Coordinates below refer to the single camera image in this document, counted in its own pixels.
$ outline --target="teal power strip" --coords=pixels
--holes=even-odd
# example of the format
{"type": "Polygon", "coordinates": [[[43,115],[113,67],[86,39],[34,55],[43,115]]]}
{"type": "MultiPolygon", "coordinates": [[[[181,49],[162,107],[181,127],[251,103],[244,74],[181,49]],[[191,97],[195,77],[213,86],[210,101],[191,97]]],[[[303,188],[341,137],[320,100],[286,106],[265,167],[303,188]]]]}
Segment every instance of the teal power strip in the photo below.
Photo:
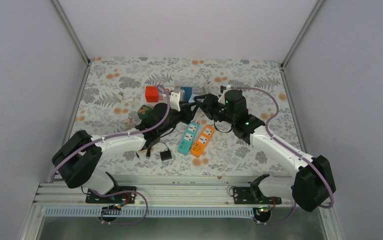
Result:
{"type": "Polygon", "coordinates": [[[182,136],[181,142],[178,145],[178,152],[183,155],[189,154],[189,150],[192,147],[193,140],[199,130],[199,124],[190,122],[182,136]]]}

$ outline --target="power strip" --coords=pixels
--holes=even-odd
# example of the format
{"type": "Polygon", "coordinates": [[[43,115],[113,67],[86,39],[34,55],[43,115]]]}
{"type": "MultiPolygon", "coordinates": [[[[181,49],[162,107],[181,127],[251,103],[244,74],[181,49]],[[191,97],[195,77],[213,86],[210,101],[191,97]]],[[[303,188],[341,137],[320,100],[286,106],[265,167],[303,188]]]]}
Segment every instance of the power strip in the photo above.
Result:
{"type": "Polygon", "coordinates": [[[192,146],[193,140],[199,130],[199,124],[190,122],[185,130],[182,140],[178,145],[178,152],[183,155],[189,154],[190,147],[192,146]]]}
{"type": "Polygon", "coordinates": [[[206,125],[200,136],[197,138],[197,141],[191,148],[191,155],[195,156],[196,158],[200,157],[214,134],[215,128],[211,127],[210,125],[206,125]]]}

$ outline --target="floral pattern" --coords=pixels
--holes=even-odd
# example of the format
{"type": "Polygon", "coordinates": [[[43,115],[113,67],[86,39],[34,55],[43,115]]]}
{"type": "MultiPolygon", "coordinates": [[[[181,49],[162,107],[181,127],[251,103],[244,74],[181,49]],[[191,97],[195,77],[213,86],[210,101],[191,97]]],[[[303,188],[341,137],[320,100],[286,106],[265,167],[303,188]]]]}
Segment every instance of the floral pattern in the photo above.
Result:
{"type": "MultiPolygon", "coordinates": [[[[219,94],[221,85],[257,87],[271,93],[280,113],[270,123],[277,135],[299,148],[299,141],[287,95],[280,74],[280,64],[263,60],[189,59],[148,57],[98,57],[91,64],[72,134],[86,130],[91,135],[107,135],[133,128],[140,123],[137,111],[143,105],[141,96],[147,85],[193,87],[194,94],[219,94]]],[[[275,104],[261,92],[246,90],[249,112],[266,121],[276,111],[275,104]]],[[[201,110],[195,122],[201,128],[214,125],[201,110]]],[[[230,126],[218,122],[220,131],[230,126]]],[[[202,156],[182,155],[178,144],[186,129],[180,123],[161,139],[172,152],[172,159],[161,161],[164,144],[146,151],[122,152],[102,159],[98,168],[113,175],[171,176],[288,176],[286,169],[260,149],[237,139],[232,132],[216,131],[202,156]]]]}

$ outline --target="dark green object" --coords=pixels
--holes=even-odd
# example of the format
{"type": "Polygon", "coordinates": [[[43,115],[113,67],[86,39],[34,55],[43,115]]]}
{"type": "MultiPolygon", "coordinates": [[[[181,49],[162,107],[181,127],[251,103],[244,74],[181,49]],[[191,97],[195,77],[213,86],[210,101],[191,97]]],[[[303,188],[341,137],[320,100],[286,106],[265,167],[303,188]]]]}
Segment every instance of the dark green object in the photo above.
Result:
{"type": "Polygon", "coordinates": [[[151,112],[153,111],[152,108],[149,106],[143,105],[140,107],[140,109],[137,111],[138,118],[140,120],[145,119],[151,112]]]}

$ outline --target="gray floor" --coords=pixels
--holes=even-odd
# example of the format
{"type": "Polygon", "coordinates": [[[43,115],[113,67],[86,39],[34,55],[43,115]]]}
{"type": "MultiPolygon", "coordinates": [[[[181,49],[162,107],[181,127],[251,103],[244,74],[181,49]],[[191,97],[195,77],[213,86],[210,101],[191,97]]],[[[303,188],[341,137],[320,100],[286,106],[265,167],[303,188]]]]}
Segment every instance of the gray floor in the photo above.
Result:
{"type": "MultiPolygon", "coordinates": [[[[289,209],[275,209],[271,220],[281,220],[289,209]]],[[[256,225],[240,218],[148,218],[132,226],[101,224],[94,217],[46,217],[40,240],[323,240],[320,213],[298,209],[280,225],[256,225]]]]}

